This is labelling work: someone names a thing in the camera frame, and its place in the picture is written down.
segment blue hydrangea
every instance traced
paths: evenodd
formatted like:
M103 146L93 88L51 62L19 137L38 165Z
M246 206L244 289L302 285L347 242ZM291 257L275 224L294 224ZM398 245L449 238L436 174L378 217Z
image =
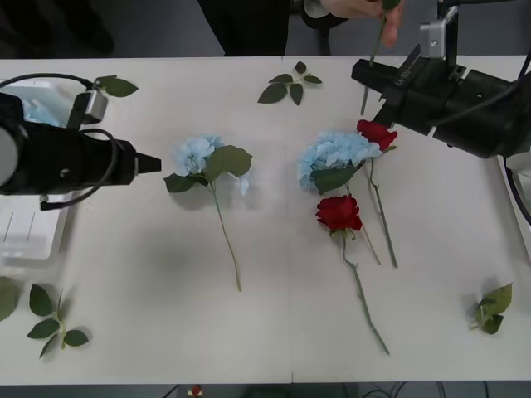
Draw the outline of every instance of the blue hydrangea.
M217 135L203 135L202 137L189 138L173 151L173 161L177 167L178 176L199 174L207 166L207 160L216 150L225 144Z
M357 166L367 158L380 155L380 146L358 133L321 133L315 145L299 157L297 178L303 188L310 189L314 186L310 176L314 170L345 168L349 163Z

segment red flower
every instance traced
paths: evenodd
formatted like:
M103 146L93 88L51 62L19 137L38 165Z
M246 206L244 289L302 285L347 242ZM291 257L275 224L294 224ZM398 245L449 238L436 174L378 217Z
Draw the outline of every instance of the red flower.
M390 132L381 124L360 120L358 122L359 133L368 139L371 143L380 145L380 150L385 151L389 145L397 138L396 132Z
M316 214L318 221L330 230L362 229L358 203L351 195L323 199L317 208L319 209Z

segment flower stem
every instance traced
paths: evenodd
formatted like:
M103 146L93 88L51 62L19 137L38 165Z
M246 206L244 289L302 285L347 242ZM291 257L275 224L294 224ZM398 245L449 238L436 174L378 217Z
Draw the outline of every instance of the flower stem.
M374 255L374 258L376 259L376 262L378 263L378 265L382 265L382 263L380 262L380 259L378 258L378 255L376 254L376 250L374 249L373 243L371 242L371 238L368 237L367 228L365 228L365 226L362 226L362 228L363 228L363 232L365 232L365 236L367 237L368 245L371 246L371 250L373 251L373 255Z
M374 51L371 54L371 59L368 62L368 65L372 68L374 65L374 58L376 58L376 54L378 53L378 50L380 48L380 43L382 42L382 34L383 34L383 28L385 27L385 24L387 22L387 19L382 17L382 25L380 26L380 33L378 33L378 40L376 41L376 46L374 47ZM362 111L361 115L365 114L365 107L367 106L367 99L368 99L368 87L365 86L365 91L363 92L363 102L362 102Z
M374 173L374 158L371 158L371 173L369 175L369 183L373 186L374 192L376 192L376 199L378 201L378 207L380 208L380 217L383 221L383 229L385 232L385 237L387 239L387 247L389 248L389 254L391 255L391 262L394 268L398 268L397 257L395 256L395 250L392 247L391 235L389 234L389 227L387 226L387 220L385 218L385 213L383 212L382 198L380 197L380 187L376 185L373 181Z
M229 250L231 251L232 260L234 261L234 270L236 272L236 284L238 286L238 291L241 292L240 270L238 269L238 261L236 260L236 256L234 255L234 250L232 249L231 242L229 241L229 237L227 236L227 232L225 231L225 224L223 224L222 211L219 208L219 202L217 201L216 187L214 187L213 184L212 184L212 195L214 196L214 202L216 203L217 214L219 215L219 221L222 223L223 235L225 236L225 240L227 241L227 244L229 245Z
M347 249L347 241L343 237L343 260L345 261L345 263L347 263L347 265L350 267L350 269L354 272L354 277L356 278L356 283L358 284L359 297L362 300L363 311L365 312L365 318L367 319L368 326L373 331L374 336L376 337L376 339L380 342L380 345L382 346L383 351L385 351L385 353L390 356L391 353L389 352L387 346L385 345L385 342L383 342L383 339L380 336L380 333L378 333L378 330L376 329L376 327L373 324L373 321L371 320L371 314L368 311L367 300L365 299L365 294L363 293L362 281L359 278L358 270L356 268L356 265L352 264L350 261L347 260L347 257L345 256L345 250L346 249Z

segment person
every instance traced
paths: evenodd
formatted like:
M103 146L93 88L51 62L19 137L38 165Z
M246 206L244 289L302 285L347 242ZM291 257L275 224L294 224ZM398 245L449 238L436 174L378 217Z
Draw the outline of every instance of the person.
M225 56L283 56L292 0L198 0ZM348 19L382 18L382 0L303 0L302 17L315 29ZM404 0L386 14L382 43L398 38Z

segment table surface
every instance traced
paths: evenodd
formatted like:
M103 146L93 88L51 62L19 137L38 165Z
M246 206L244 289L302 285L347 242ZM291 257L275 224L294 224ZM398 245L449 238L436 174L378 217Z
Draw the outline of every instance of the table surface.
M318 133L354 130L357 60L301 59L324 84L306 90L300 107L256 103L295 58L2 61L0 78L54 71L133 81L140 90L112 99L102 125L161 157L163 172L104 188L71 210L59 255L2 260L0 274L25 284L18 310L0 324L0 384L531 379L531 269L496 161L402 128L399 149L376 171L399 269L362 172L352 184L382 265L361 236L348 257L359 263L390 357L371 334L339 246L314 217L319 197L299 188L295 170ZM522 62L460 59L507 79ZM367 118L377 100L371 93ZM163 183L172 146L200 133L254 155L246 197L231 180L218 184L242 293L209 193L171 196ZM470 306L510 282L500 332L469 330ZM64 289L67 327L87 327L89 344L38 361L42 343L26 337L36 322L31 283Z

